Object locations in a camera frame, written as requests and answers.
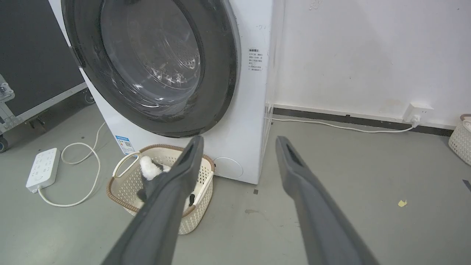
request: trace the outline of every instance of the white power strip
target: white power strip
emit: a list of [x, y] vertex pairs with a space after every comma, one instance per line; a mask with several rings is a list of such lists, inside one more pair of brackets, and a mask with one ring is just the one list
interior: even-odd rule
[[32, 164], [26, 187], [33, 193], [39, 188], [50, 186], [56, 181], [60, 151], [57, 148], [39, 153]]

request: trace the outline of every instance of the laundry basket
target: laundry basket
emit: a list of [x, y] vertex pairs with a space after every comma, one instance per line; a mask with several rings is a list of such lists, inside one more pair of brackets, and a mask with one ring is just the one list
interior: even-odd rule
[[461, 115], [461, 122], [450, 136], [448, 145], [464, 162], [471, 166], [471, 121], [470, 114]]
[[[110, 179], [106, 187], [106, 194], [110, 199], [119, 205], [123, 206], [129, 213], [136, 215], [139, 211], [139, 203], [136, 193], [142, 189], [141, 181], [141, 167], [139, 159], [143, 156], [149, 156], [153, 161], [172, 166], [182, 153], [183, 148], [171, 145], [151, 145], [147, 146], [139, 152], [134, 152], [125, 156], [116, 165], [113, 172], [113, 177]], [[138, 158], [132, 164], [117, 176], [119, 167], [130, 157], [137, 155]], [[206, 155], [203, 155], [201, 160], [201, 167], [198, 174], [198, 181], [196, 182], [193, 194], [195, 194], [195, 201], [183, 214], [179, 234], [188, 234], [193, 231], [201, 221], [206, 208], [209, 205], [212, 196], [212, 177], [214, 174], [214, 162]]]

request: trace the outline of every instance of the gray floor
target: gray floor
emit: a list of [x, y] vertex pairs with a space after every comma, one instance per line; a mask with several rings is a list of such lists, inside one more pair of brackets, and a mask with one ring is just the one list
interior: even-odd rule
[[[93, 144], [103, 118], [96, 106], [62, 105], [45, 120], [45, 134], [25, 125], [5, 135], [13, 147], [0, 154], [0, 264], [100, 264], [132, 218], [105, 194], [123, 155], [106, 128], [98, 143], [102, 174], [94, 195], [72, 208], [49, 206], [24, 187], [34, 156], [76, 141]], [[281, 187], [277, 135], [292, 141], [381, 264], [470, 263], [471, 192], [462, 179], [471, 180], [471, 167], [450, 151], [447, 138], [274, 122], [260, 184], [215, 178], [208, 210], [194, 232], [178, 238], [173, 264], [307, 262], [294, 204]], [[77, 147], [66, 158], [87, 153]], [[60, 164], [46, 196], [57, 203], [81, 199], [96, 166], [92, 157], [76, 166]], [[407, 206], [400, 208], [400, 200]]]

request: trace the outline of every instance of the white electrical socket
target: white electrical socket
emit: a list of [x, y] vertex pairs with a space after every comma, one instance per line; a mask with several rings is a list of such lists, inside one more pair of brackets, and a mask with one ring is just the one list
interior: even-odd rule
[[402, 119], [406, 123], [411, 123], [414, 116], [419, 116], [420, 123], [423, 124], [427, 122], [432, 113], [433, 108], [428, 105], [422, 103], [410, 103]]
[[26, 187], [33, 193], [38, 188], [45, 188], [56, 181], [57, 166], [59, 165], [60, 151], [57, 148], [49, 149], [36, 155]]

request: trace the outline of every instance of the black baseboard strip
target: black baseboard strip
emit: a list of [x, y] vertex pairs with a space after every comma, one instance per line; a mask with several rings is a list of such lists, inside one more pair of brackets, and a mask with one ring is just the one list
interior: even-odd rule
[[[367, 126], [372, 126], [372, 127], [381, 127], [381, 128], [387, 128], [387, 129], [393, 129], [393, 130], [405, 130], [411, 126], [410, 124], [385, 122], [385, 121], [370, 120], [370, 119], [364, 119], [364, 118], [355, 118], [355, 117], [350, 117], [350, 115], [340, 116], [340, 115], [323, 114], [323, 113], [308, 112], [308, 111], [301, 111], [301, 110], [291, 110], [291, 109], [284, 109], [284, 108], [274, 108], [273, 114], [299, 117], [299, 118], [316, 119], [316, 120], [335, 121], [335, 122], [349, 123], [349, 124], [367, 125]], [[411, 132], [428, 133], [428, 134], [435, 134], [435, 135], [450, 137], [450, 135], [453, 133], [453, 130], [440, 129], [440, 128], [427, 127], [427, 126], [417, 126], [417, 128], [412, 129]]]

